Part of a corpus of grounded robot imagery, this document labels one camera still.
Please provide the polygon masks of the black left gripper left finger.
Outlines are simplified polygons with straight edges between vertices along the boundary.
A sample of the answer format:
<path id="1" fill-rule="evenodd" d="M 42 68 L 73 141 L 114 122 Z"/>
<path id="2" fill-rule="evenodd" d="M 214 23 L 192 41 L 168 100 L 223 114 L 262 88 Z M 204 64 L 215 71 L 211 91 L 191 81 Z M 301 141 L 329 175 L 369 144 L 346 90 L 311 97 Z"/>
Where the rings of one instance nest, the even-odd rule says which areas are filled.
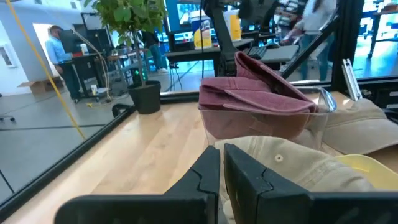
<path id="1" fill-rule="evenodd" d="M 219 183 L 220 151 L 208 146 L 165 193 L 79 196 L 54 224 L 217 224 Z"/>

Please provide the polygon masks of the beige towel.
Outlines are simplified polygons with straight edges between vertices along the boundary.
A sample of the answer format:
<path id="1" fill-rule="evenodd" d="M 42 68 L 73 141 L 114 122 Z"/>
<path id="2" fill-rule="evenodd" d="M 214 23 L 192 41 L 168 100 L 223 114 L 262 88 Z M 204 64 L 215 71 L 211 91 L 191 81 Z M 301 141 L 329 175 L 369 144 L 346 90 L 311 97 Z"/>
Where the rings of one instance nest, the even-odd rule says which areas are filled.
<path id="1" fill-rule="evenodd" d="M 227 193 L 224 171 L 224 147 L 233 144 L 243 152 L 278 173 L 285 179 L 310 192 L 376 192 L 377 189 L 359 172 L 324 152 L 270 136 L 246 136 L 215 142 L 220 150 L 220 199 L 222 224 L 236 224 L 230 196 Z M 311 224 L 386 224 L 390 215 L 380 211 L 358 211 L 357 217 L 349 208 L 343 218 L 321 218 Z"/>

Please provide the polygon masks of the maroon towel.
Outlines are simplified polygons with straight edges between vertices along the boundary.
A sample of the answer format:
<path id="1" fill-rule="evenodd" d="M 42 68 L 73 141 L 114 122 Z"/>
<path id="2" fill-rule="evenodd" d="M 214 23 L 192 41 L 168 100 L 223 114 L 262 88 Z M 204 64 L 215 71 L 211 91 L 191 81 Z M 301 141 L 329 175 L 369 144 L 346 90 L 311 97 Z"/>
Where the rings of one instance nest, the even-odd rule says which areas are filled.
<path id="1" fill-rule="evenodd" d="M 265 110 L 258 102 L 266 90 L 265 83 L 245 77 L 207 78 L 200 86 L 198 108 L 274 114 L 276 112 Z"/>

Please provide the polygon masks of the yellow translucent plastic bin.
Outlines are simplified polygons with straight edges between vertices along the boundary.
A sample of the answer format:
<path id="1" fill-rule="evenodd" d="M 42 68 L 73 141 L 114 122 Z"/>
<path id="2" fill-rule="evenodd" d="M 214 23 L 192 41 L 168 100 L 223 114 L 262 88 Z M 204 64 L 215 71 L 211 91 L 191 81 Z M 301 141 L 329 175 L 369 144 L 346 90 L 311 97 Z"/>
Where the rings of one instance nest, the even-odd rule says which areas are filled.
<path id="1" fill-rule="evenodd" d="M 379 161 L 360 154 L 336 156 L 336 159 L 364 175 L 375 188 L 398 191 L 398 174 Z"/>

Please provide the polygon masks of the beige baseball cap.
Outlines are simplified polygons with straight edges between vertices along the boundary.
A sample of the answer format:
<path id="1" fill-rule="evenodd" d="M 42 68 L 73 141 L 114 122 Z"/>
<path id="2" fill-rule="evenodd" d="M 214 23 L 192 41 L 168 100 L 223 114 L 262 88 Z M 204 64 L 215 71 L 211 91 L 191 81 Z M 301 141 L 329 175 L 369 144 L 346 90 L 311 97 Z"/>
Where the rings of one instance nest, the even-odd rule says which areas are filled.
<path id="1" fill-rule="evenodd" d="M 293 142 L 332 156 L 366 155 L 389 147 L 398 149 L 398 124 L 390 121 L 380 107 L 364 98 L 349 108 L 330 113 L 321 122 L 321 128 L 320 139 L 306 128 Z"/>

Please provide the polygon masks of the maroon baseball cap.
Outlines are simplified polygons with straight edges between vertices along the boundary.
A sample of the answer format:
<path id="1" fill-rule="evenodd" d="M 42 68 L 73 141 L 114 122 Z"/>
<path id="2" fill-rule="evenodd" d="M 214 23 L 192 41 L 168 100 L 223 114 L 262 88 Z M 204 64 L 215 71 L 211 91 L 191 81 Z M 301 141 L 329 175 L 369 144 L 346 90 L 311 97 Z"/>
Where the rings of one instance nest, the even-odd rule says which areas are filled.
<path id="1" fill-rule="evenodd" d="M 279 72 L 253 59 L 244 52 L 234 55 L 236 75 L 265 83 L 267 90 L 258 102 L 276 113 L 315 113 L 318 106 L 298 88 L 282 78 Z"/>

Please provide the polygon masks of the black plant pot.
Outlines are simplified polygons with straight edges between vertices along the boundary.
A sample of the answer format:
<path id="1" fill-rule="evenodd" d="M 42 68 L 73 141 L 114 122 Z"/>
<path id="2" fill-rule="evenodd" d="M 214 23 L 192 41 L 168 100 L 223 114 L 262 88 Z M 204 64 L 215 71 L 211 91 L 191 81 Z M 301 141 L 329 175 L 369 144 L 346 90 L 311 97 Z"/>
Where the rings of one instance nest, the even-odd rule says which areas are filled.
<path id="1" fill-rule="evenodd" d="M 161 83 L 157 80 L 145 81 L 145 86 L 140 83 L 128 86 L 134 107 L 139 114 L 152 114 L 160 110 Z"/>

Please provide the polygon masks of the grey laptop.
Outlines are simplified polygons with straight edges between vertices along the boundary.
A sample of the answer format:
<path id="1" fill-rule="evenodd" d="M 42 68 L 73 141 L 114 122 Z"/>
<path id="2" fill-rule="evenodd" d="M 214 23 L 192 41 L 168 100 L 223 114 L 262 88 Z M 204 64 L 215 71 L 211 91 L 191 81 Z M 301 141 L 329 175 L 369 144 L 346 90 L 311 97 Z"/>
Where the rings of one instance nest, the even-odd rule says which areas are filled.
<path id="1" fill-rule="evenodd" d="M 293 59 L 294 55 L 299 51 L 299 45 L 287 45 L 279 48 L 267 49 L 261 62 L 263 63 L 277 63 L 289 62 Z"/>

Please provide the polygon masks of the black keyboard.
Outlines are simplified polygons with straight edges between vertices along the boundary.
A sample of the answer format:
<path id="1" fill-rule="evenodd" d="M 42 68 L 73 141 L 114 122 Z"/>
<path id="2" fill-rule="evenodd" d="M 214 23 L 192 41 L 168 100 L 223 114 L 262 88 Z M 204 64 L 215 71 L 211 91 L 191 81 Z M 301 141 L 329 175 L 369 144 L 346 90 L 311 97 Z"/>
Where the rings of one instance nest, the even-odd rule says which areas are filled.
<path id="1" fill-rule="evenodd" d="M 267 51 L 267 47 L 254 46 L 254 47 L 245 49 L 244 53 L 253 59 L 260 60 L 265 55 L 266 51 Z"/>

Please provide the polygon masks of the black desk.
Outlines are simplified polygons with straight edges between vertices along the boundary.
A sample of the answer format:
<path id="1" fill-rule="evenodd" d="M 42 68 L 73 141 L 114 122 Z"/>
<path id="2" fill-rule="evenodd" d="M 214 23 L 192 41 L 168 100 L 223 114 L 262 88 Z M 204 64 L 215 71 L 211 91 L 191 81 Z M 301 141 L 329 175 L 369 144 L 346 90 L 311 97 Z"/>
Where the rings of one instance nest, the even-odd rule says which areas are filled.
<path id="1" fill-rule="evenodd" d="M 244 52 L 245 49 L 249 48 L 248 46 L 253 42 L 252 39 L 244 39 L 244 40 L 239 40 L 236 42 L 233 42 L 233 45 L 237 48 L 237 52 Z M 270 47 L 270 46 L 265 46 L 267 49 L 274 49 L 274 48 L 279 48 L 279 47 Z M 205 48 L 205 49 L 198 49 L 198 50 L 188 50 L 188 51 L 183 51 L 183 52 L 171 52 L 167 53 L 167 59 L 170 62 L 190 62 L 190 61 L 199 61 L 199 60 L 212 60 L 214 65 L 215 65 L 215 75 L 218 76 L 218 65 L 220 62 L 220 47 L 210 47 L 210 48 Z M 298 52 L 294 55 L 293 59 L 289 61 L 290 67 L 288 69 L 281 73 L 282 78 L 286 79 L 288 78 L 292 72 L 300 66 L 300 64 L 305 61 L 306 58 L 304 55 L 298 54 Z M 264 63 L 271 69 L 279 72 L 274 68 L 274 65 L 276 64 L 281 64 L 283 62 L 277 62 L 277 63 Z"/>

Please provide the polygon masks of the person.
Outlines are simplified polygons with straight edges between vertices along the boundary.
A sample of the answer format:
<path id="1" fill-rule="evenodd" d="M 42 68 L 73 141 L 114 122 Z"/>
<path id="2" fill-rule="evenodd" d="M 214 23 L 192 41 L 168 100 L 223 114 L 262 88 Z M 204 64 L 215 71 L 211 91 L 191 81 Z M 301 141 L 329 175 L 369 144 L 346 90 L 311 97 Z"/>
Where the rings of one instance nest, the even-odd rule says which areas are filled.
<path id="1" fill-rule="evenodd" d="M 301 46 L 306 49 L 318 36 L 320 29 L 328 22 L 336 9 L 336 0 L 308 0 L 299 20 L 292 30 L 281 40 L 283 44 L 296 35 L 302 34 Z M 325 81 L 328 73 L 328 55 L 330 45 L 334 36 L 330 35 L 326 41 L 323 50 L 318 54 L 320 81 Z"/>
<path id="2" fill-rule="evenodd" d="M 158 40 L 156 34 L 142 31 L 141 35 L 144 46 L 148 48 L 152 54 L 156 71 L 158 73 L 167 73 L 168 70 L 162 65 L 161 53 L 159 48 L 160 41 Z"/>
<path id="3" fill-rule="evenodd" d="M 60 31 L 63 29 L 53 25 L 49 29 L 49 38 L 45 42 L 45 48 L 50 62 L 54 65 L 58 74 L 65 81 L 66 87 L 70 93 L 70 98 L 78 103 L 81 98 L 79 79 L 69 61 L 72 60 L 72 54 L 66 53 L 60 40 Z"/>

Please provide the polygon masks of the black equipment cart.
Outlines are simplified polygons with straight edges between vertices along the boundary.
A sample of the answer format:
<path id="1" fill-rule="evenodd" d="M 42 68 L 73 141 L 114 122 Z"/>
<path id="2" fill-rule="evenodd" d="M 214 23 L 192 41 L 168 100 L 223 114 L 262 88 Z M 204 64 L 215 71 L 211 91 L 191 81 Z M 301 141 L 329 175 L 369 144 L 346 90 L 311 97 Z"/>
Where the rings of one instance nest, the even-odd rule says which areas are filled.
<path id="1" fill-rule="evenodd" d="M 83 99 L 95 99 L 99 102 L 104 93 L 96 93 L 89 86 L 86 81 L 95 78 L 97 88 L 104 87 L 104 78 L 102 77 L 100 68 L 100 57 L 105 51 L 105 43 L 102 43 L 100 30 L 88 30 L 82 37 L 88 43 L 84 42 L 76 32 L 72 30 L 63 30 L 60 32 L 60 40 L 66 53 L 72 53 L 73 57 L 65 64 L 70 64 L 78 77 L 81 89 L 83 90 Z"/>

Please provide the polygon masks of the yellow white wipes canister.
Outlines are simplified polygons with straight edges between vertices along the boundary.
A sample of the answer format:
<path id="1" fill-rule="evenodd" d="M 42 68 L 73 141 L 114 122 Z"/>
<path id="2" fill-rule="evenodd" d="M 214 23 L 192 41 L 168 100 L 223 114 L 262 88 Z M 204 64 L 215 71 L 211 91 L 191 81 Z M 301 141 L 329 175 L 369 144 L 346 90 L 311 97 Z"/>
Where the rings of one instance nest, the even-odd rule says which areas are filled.
<path id="1" fill-rule="evenodd" d="M 238 12 L 238 10 L 231 10 L 223 13 L 229 35 L 233 42 L 241 40 L 241 23 Z"/>
<path id="2" fill-rule="evenodd" d="M 203 10 L 190 13 L 193 44 L 195 49 L 212 47 L 211 19 Z"/>

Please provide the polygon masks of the black aluminium table frame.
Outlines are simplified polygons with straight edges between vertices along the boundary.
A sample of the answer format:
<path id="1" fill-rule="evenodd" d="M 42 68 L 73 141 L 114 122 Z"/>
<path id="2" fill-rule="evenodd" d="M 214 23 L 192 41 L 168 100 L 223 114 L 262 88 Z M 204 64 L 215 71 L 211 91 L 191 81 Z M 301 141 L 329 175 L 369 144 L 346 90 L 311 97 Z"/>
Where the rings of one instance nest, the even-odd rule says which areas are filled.
<path id="1" fill-rule="evenodd" d="M 360 87 L 378 88 L 377 85 L 380 85 L 382 86 L 380 88 L 387 88 L 387 86 L 398 88 L 398 56 L 396 58 L 396 63 L 394 64 L 395 68 L 392 69 L 390 73 L 379 69 L 379 73 L 376 76 L 360 77 Z M 341 90 L 339 91 L 342 92 L 343 84 L 334 83 L 337 82 L 336 79 L 338 79 L 338 77 L 342 78 L 342 75 L 332 75 L 332 81 L 302 80 L 294 81 L 292 84 L 299 87 L 321 86 L 325 87 L 326 89 L 331 89 L 331 91 L 337 91 L 338 87 L 341 87 Z M 160 102 L 162 105 L 192 103 L 198 101 L 198 97 L 198 90 L 161 93 Z M 0 202 L 0 223 L 4 222 L 4 220 L 12 216 L 13 213 L 18 211 L 26 203 L 32 200 L 32 198 L 43 191 L 48 184 L 53 182 L 53 180 L 55 180 L 65 170 L 67 170 L 85 154 L 88 154 L 88 152 L 93 150 L 92 148 L 104 141 L 103 139 L 109 138 L 110 134 L 115 132 L 114 130 L 117 129 L 121 123 L 125 122 L 125 120 L 127 120 L 135 112 L 136 109 L 133 106 L 124 105 L 121 103 L 113 106 L 113 116 L 115 116 L 115 118 L 112 121 L 103 125 L 101 129 L 99 129 L 88 139 L 84 140 L 76 148 L 58 158 L 58 160 L 52 161 L 50 164 L 51 166 L 47 166 L 43 172 L 33 178 L 25 186 L 19 188 L 18 191 L 14 191 L 15 189 L 13 189 L 12 185 L 9 184 L 8 176 L 4 176 L 3 170 L 0 169 L 0 176 L 3 179 L 4 184 L 7 184 L 9 190 L 13 192 L 9 198 Z"/>

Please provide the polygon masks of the silver aluminium bracket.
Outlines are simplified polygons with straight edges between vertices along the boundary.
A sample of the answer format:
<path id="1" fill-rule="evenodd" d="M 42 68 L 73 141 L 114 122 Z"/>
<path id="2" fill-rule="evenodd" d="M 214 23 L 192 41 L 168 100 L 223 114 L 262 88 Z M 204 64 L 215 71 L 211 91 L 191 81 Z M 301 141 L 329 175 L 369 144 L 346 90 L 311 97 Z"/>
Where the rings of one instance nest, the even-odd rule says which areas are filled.
<path id="1" fill-rule="evenodd" d="M 349 96 L 353 101 L 360 100 L 363 96 L 361 90 L 358 85 L 357 78 L 354 74 L 354 70 L 351 64 L 351 60 L 343 59 L 342 60 L 342 71 L 346 81 L 346 86 L 349 92 Z"/>

